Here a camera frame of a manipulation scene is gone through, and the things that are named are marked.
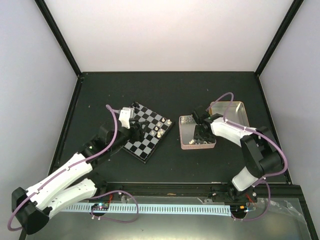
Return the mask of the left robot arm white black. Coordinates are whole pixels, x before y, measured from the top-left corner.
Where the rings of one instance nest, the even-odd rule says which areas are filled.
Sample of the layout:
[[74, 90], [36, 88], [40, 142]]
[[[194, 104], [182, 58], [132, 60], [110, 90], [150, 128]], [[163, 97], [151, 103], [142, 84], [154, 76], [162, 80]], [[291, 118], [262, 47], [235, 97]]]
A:
[[80, 148], [64, 165], [42, 181], [11, 194], [11, 218], [16, 218], [27, 235], [40, 231], [63, 209], [82, 200], [101, 200], [114, 194], [96, 169], [104, 157], [116, 153], [129, 141], [143, 140], [147, 123], [131, 118], [128, 127], [101, 126], [99, 133]]

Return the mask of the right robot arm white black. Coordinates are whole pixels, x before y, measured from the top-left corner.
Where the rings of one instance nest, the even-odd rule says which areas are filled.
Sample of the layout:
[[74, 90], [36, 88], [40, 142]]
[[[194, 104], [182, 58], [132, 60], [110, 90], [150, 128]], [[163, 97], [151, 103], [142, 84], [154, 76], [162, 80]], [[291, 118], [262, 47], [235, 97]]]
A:
[[240, 201], [248, 188], [262, 182], [265, 177], [276, 176], [278, 168], [286, 171], [288, 161], [268, 128], [246, 127], [219, 113], [210, 115], [203, 106], [195, 108], [191, 115], [196, 123], [194, 140], [212, 144], [220, 137], [241, 148], [244, 167], [227, 187], [231, 201]]

